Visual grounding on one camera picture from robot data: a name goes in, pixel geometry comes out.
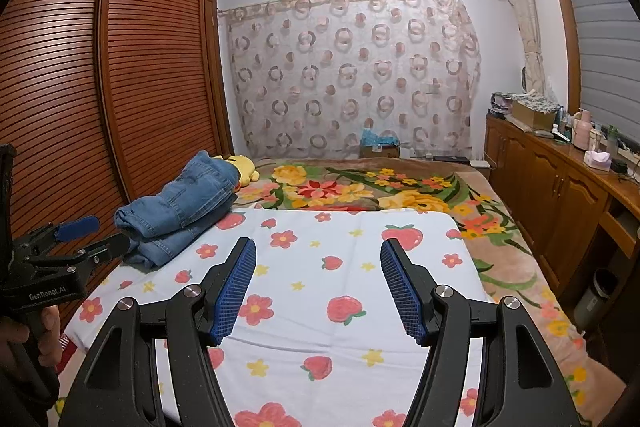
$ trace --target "metal screw cap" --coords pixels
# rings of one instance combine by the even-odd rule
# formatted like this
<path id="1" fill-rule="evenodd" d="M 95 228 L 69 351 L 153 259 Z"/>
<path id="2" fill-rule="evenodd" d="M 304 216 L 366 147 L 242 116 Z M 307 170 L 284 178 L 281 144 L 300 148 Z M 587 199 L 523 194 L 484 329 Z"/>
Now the metal screw cap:
<path id="1" fill-rule="evenodd" d="M 511 295 L 507 295 L 504 298 L 504 305 L 507 306 L 507 308 L 511 308 L 512 310 L 516 310 L 517 308 L 520 307 L 520 301 L 517 300 L 515 297 L 512 297 Z"/>
<path id="2" fill-rule="evenodd" d="M 446 284 L 441 284 L 440 286 L 436 286 L 436 293 L 440 297 L 450 297 L 453 295 L 453 288 L 451 288 L 451 286 L 447 286 Z"/>
<path id="3" fill-rule="evenodd" d="M 182 292 L 187 297 L 197 297 L 202 292 L 202 288 L 200 288 L 200 285 L 198 284 L 190 284 L 187 286 L 187 288 L 182 290 Z"/>
<path id="4" fill-rule="evenodd" d="M 133 299 L 131 297 L 125 297 L 124 299 L 120 299 L 118 301 L 117 306 L 119 310 L 122 310 L 125 312 L 133 306 Z"/>

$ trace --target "tied curtain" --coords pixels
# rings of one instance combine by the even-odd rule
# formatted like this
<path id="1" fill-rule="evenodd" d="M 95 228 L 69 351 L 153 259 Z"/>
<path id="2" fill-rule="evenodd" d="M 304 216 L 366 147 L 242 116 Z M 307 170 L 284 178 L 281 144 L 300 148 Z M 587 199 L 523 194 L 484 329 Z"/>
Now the tied curtain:
<path id="1" fill-rule="evenodd" d="M 283 0 L 226 22 L 253 158 L 358 157 L 364 129 L 470 153 L 480 53 L 462 0 Z"/>
<path id="2" fill-rule="evenodd" d="M 538 26 L 538 12 L 535 0 L 509 0 L 518 18 L 522 44 L 525 56 L 525 85 L 527 91 L 546 95 L 555 100 L 550 86 L 545 79 L 545 69 L 542 65 L 542 49 L 540 48 L 540 27 Z"/>

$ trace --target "wardrobe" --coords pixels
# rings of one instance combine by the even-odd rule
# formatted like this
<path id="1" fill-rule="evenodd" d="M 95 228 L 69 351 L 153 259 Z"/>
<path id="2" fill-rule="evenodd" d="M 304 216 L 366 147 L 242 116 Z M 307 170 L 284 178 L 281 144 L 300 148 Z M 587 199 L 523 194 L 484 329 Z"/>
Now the wardrobe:
<path id="1" fill-rule="evenodd" d="M 14 145 L 14 237 L 113 214 L 199 150 L 232 153 L 215 0 L 11 0 L 0 16 L 0 142 Z M 113 269 L 101 267 L 92 290 Z M 61 307 L 66 323 L 78 303 Z"/>

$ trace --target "human hand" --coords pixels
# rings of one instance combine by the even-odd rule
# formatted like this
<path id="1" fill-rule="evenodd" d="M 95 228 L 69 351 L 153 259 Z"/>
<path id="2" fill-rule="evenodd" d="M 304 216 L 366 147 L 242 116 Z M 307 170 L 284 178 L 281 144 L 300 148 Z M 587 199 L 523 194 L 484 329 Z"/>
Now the human hand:
<path id="1" fill-rule="evenodd" d="M 60 311 L 58 307 L 44 308 L 40 320 L 47 331 L 38 339 L 38 349 L 40 350 L 38 361 L 44 367 L 51 367 L 62 359 L 62 346 L 58 340 L 60 337 Z M 29 338 L 29 334 L 29 328 L 24 324 L 9 317 L 0 318 L 0 369 L 17 380 L 24 380 L 24 376 L 15 362 L 9 343 L 24 343 Z"/>

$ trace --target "wooden dresser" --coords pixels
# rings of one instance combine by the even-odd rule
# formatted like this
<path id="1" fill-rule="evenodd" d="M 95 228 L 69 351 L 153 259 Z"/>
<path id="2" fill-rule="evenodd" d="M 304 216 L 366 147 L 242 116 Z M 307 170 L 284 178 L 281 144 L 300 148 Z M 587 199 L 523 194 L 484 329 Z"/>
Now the wooden dresser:
<path id="1" fill-rule="evenodd" d="M 584 152 L 569 144 L 525 134 L 492 116 L 486 121 L 484 151 L 492 187 L 565 309 L 575 306 L 595 268 L 618 266 L 622 284 L 604 315 L 638 256 L 639 187 L 615 172 L 589 168 Z M 618 249 L 622 259 L 614 259 Z"/>

